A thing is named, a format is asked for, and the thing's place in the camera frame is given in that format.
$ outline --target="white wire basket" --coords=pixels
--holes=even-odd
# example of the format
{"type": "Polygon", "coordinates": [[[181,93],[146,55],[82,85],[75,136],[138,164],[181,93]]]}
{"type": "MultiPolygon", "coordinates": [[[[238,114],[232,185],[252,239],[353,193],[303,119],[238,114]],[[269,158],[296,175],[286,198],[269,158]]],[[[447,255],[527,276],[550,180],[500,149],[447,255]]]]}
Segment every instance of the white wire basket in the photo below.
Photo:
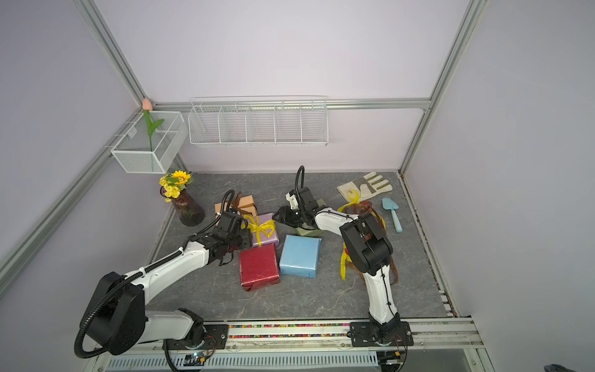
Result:
{"type": "Polygon", "coordinates": [[[328,144],[321,96],[192,98],[190,143],[209,146],[328,144]]]}
{"type": "Polygon", "coordinates": [[[111,150],[126,173],[166,173],[188,136],[181,112],[150,111],[149,115],[152,121],[163,119],[151,136],[152,150],[142,113],[111,150]]]}

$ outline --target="red gift box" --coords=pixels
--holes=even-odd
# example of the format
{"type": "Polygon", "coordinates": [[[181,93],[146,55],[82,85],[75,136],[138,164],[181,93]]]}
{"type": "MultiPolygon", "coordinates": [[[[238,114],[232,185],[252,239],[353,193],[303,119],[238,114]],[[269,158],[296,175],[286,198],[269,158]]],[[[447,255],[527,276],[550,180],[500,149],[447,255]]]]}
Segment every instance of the red gift box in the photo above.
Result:
{"type": "Polygon", "coordinates": [[[240,278],[244,290],[254,290],[267,284],[279,283],[275,244],[240,251],[240,278]]]}

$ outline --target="white wall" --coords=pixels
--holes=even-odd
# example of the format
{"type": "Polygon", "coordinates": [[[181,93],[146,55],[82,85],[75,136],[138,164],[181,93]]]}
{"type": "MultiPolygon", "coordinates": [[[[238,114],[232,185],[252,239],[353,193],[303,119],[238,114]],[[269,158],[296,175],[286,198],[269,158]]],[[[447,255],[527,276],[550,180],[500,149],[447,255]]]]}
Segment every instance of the white wall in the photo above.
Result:
{"type": "Polygon", "coordinates": [[[593,370],[593,19],[492,0],[406,174],[496,371],[593,370]]]}
{"type": "MultiPolygon", "coordinates": [[[[0,50],[1,258],[137,106],[70,0],[3,2],[0,50]]],[[[145,263],[167,208],[157,181],[111,161],[0,299],[0,369],[82,371],[80,318],[104,274],[145,263]]]]}
{"type": "Polygon", "coordinates": [[[189,142],[180,155],[192,171],[247,173],[399,169],[422,110],[331,110],[327,146],[197,148],[189,142]]]}
{"type": "Polygon", "coordinates": [[[0,50],[1,259],[137,105],[69,0],[3,2],[0,50]]]}
{"type": "Polygon", "coordinates": [[[97,0],[145,92],[428,97],[468,0],[97,0]]]}
{"type": "Polygon", "coordinates": [[[1,299],[2,370],[83,370],[73,352],[80,319],[103,275],[146,263],[169,206],[158,180],[111,161],[1,299]]]}

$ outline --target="gray marble tabletop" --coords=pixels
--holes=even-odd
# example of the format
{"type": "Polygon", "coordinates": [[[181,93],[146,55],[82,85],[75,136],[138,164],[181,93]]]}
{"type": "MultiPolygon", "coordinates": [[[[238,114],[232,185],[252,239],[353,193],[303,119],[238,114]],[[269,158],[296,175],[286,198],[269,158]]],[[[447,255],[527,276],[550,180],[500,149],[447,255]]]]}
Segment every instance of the gray marble tabletop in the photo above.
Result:
{"type": "MultiPolygon", "coordinates": [[[[315,199],[323,199],[337,209],[345,200],[337,186],[355,180],[363,173],[307,173],[304,186],[315,199]]],[[[386,221],[387,235],[393,245],[393,258],[399,272],[399,282],[392,286],[393,297],[403,318],[444,317],[446,310],[414,225],[413,216],[400,187],[396,173],[382,175],[393,185],[391,192],[370,199],[376,211],[386,221]],[[397,234],[390,211],[382,209],[383,197],[392,198],[403,232],[397,234]]],[[[184,243],[188,235],[197,232],[215,218],[215,203],[228,189],[253,195],[260,214],[275,212],[287,205],[285,194],[293,188],[295,174],[194,174],[195,181],[188,192],[206,212],[206,219],[195,227],[186,227],[174,216],[158,256],[163,257],[184,243]]],[[[277,223],[280,244],[277,259],[283,249],[285,235],[295,231],[277,223]]],[[[353,269],[347,269],[346,280],[340,276],[343,239],[330,232],[322,236],[316,278],[281,275],[281,282],[246,292],[240,284],[238,254],[225,266],[218,262],[184,276],[147,305],[147,310],[172,311],[188,308],[205,320],[272,319],[272,318],[367,318],[368,295],[364,281],[353,269]]]]}

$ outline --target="trowel handle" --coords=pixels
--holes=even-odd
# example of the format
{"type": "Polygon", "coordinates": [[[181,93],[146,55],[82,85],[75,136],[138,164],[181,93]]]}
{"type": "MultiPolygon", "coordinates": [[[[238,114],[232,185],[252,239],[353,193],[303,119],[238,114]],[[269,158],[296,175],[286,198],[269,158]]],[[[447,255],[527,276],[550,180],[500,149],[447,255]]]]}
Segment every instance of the trowel handle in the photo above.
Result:
{"type": "Polygon", "coordinates": [[[390,210],[390,213],[393,215],[394,229],[397,230],[398,233],[402,233],[403,227],[401,227],[401,222],[399,222],[397,212],[395,210],[390,210]]]}

